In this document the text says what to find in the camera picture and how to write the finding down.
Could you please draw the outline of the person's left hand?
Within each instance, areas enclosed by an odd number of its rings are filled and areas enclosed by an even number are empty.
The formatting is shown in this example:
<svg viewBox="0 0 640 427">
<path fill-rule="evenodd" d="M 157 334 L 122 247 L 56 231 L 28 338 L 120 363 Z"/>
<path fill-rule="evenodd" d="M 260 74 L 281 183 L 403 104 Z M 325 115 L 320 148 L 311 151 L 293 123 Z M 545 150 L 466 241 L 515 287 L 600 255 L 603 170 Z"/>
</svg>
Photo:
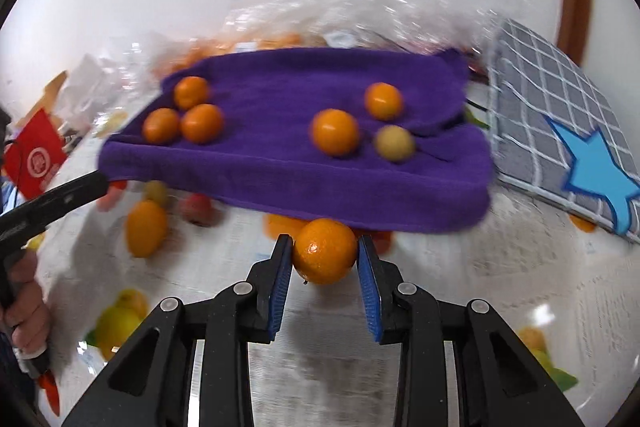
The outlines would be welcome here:
<svg viewBox="0 0 640 427">
<path fill-rule="evenodd" d="M 35 278 L 38 258 L 35 251 L 25 254 L 9 271 L 9 281 L 17 288 L 12 306 L 1 311 L 1 320 L 11 329 L 12 345 L 23 355 L 33 355 L 43 348 L 51 330 L 51 313 Z"/>
</svg>

